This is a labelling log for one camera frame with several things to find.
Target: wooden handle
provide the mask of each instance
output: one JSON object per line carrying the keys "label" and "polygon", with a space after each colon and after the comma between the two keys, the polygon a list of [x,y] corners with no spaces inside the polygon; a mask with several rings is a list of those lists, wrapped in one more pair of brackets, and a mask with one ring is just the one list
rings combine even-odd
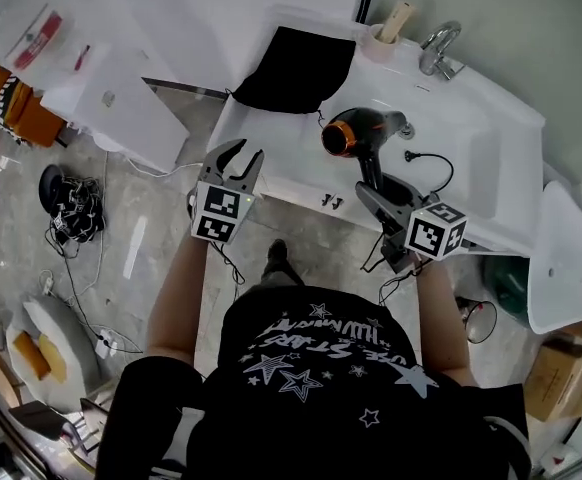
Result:
{"label": "wooden handle", "polygon": [[415,7],[408,2],[396,3],[393,11],[391,11],[391,14],[389,14],[389,17],[384,22],[384,26],[382,27],[382,30],[380,30],[377,39],[383,43],[390,44],[395,42],[402,26],[414,11]]}

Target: white wall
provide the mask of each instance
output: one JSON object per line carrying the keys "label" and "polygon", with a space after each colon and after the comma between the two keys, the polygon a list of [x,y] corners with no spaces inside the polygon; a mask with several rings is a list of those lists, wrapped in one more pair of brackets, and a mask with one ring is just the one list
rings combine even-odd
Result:
{"label": "white wall", "polygon": [[[405,35],[421,40],[461,22],[450,55],[470,64],[547,119],[545,159],[582,180],[582,0],[408,0],[419,10]],[[373,0],[368,22],[395,0]]]}

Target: chrome faucet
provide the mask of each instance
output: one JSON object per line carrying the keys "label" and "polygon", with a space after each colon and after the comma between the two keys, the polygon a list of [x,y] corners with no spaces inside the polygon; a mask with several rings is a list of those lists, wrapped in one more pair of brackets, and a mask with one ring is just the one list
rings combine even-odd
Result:
{"label": "chrome faucet", "polygon": [[460,35],[462,26],[457,21],[447,21],[435,29],[420,44],[420,71],[425,75],[440,73],[446,80],[451,80],[457,72],[444,61],[444,51]]}

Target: hair dryer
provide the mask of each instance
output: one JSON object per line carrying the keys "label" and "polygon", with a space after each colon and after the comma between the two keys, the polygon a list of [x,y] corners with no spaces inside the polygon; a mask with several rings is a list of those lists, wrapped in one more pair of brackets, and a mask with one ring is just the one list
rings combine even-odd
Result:
{"label": "hair dryer", "polygon": [[334,156],[356,157],[364,182],[381,193],[380,148],[394,133],[410,129],[411,125],[402,112],[356,107],[329,121],[322,130],[322,144]]}

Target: black cloth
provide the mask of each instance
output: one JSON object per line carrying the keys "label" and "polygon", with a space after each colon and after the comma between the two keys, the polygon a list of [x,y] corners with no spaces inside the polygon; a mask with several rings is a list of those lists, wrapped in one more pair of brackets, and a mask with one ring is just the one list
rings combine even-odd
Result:
{"label": "black cloth", "polygon": [[170,358],[125,369],[96,478],[526,478],[526,437],[520,385],[462,388],[385,308],[271,288],[229,309],[204,382]]}
{"label": "black cloth", "polygon": [[236,101],[271,112],[311,114],[347,79],[355,42],[278,27]]}

